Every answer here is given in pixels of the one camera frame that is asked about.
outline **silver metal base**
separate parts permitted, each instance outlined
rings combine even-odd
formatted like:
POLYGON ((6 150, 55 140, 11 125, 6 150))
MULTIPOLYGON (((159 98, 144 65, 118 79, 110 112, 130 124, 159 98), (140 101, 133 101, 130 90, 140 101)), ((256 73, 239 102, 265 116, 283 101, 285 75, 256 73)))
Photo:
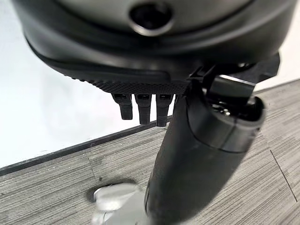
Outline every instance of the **silver metal base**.
POLYGON ((92 225, 150 225, 144 210, 145 191, 135 184, 102 187, 94 193, 92 225))

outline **floor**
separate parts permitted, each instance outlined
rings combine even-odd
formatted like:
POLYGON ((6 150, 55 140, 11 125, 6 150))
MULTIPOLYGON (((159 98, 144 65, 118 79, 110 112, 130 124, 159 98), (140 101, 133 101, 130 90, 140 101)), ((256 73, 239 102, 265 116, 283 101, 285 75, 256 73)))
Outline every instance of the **floor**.
MULTIPOLYGON (((268 117, 252 149, 219 195, 189 224, 300 224, 300 81, 258 95, 268 117)), ((0 177, 0 224, 84 225, 86 190, 129 178, 146 186, 165 128, 0 177)))

